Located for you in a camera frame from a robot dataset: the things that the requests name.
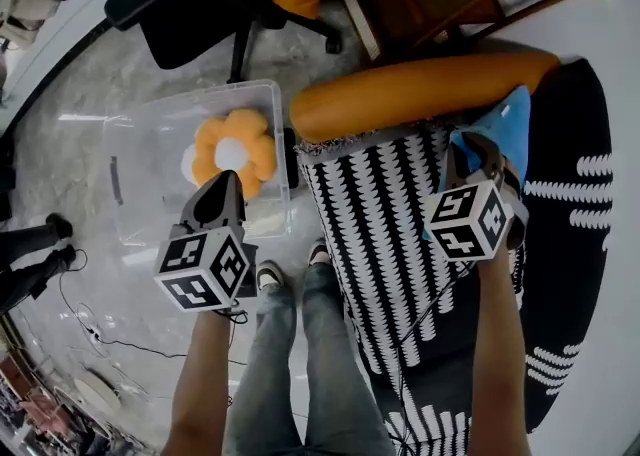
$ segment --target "jeans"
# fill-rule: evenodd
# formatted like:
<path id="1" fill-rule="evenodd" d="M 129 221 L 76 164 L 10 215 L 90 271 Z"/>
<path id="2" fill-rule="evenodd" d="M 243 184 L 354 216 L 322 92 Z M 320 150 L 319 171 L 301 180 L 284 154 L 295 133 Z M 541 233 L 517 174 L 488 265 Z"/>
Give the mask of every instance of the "jeans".
<path id="1" fill-rule="evenodd" d="M 229 410 L 227 456 L 335 454 L 391 456 L 393 445 L 355 363 L 333 268 L 311 266 L 302 317 L 309 344 L 309 418 L 304 444 L 289 400 L 296 306 L 286 286 L 267 285 L 249 361 Z"/>

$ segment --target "white flower center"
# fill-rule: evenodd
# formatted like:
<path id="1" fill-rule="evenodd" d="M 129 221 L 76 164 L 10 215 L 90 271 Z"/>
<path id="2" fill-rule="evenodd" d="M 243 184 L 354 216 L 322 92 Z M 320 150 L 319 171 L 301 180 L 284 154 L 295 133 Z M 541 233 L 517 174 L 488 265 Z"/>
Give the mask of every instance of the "white flower center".
<path id="1" fill-rule="evenodd" d="M 237 172 L 244 168 L 244 165 L 249 161 L 249 151 L 239 139 L 222 138 L 216 146 L 213 159 L 221 170 Z"/>

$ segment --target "chair wheel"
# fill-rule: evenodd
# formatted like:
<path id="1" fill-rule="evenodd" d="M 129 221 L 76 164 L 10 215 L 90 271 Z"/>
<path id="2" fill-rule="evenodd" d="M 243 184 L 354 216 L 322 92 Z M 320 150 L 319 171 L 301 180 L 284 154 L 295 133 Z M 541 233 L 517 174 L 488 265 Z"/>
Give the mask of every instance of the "chair wheel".
<path id="1" fill-rule="evenodd" d="M 327 54 L 340 54 L 342 52 L 342 38 L 340 36 L 327 38 L 325 50 Z"/>

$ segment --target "black office chair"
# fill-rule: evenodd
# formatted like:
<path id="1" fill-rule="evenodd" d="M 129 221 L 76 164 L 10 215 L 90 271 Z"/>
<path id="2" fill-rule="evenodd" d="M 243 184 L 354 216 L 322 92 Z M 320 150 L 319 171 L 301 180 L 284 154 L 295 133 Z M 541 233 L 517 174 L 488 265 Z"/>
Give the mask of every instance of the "black office chair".
<path id="1" fill-rule="evenodd" d="M 140 24 L 156 63 L 180 67 L 235 33 L 229 83 L 242 81 L 242 64 L 253 21 L 268 29 L 294 22 L 325 37 L 326 51 L 342 51 L 340 32 L 319 20 L 290 13 L 272 0 L 108 0 L 107 19 L 126 31 Z"/>

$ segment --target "person's leg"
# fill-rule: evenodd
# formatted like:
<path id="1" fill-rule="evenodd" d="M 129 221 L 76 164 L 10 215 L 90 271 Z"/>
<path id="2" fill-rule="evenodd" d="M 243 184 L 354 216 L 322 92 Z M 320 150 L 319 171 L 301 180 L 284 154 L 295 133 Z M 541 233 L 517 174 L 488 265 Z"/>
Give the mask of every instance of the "person's leg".
<path id="1" fill-rule="evenodd" d="M 11 310 L 35 287 L 42 289 L 43 284 L 46 286 L 47 280 L 52 276 L 67 271 L 75 257 L 76 251 L 69 245 L 62 250 L 52 251 L 39 264 L 1 273 L 0 314 Z"/>
<path id="2" fill-rule="evenodd" d="M 0 267 L 6 267 L 28 253 L 53 246 L 72 234 L 71 223 L 55 213 L 47 216 L 45 225 L 0 232 Z"/>
<path id="3" fill-rule="evenodd" d="M 296 334 L 293 292 L 278 267 L 258 265 L 263 303 L 240 386 L 229 408 L 224 454 L 275 455 L 301 447 L 291 411 L 289 353 Z"/>
<path id="4" fill-rule="evenodd" d="M 326 246 L 316 243 L 302 299 L 311 394 L 305 445 L 348 456 L 394 455 L 380 411 L 356 365 L 342 312 Z"/>

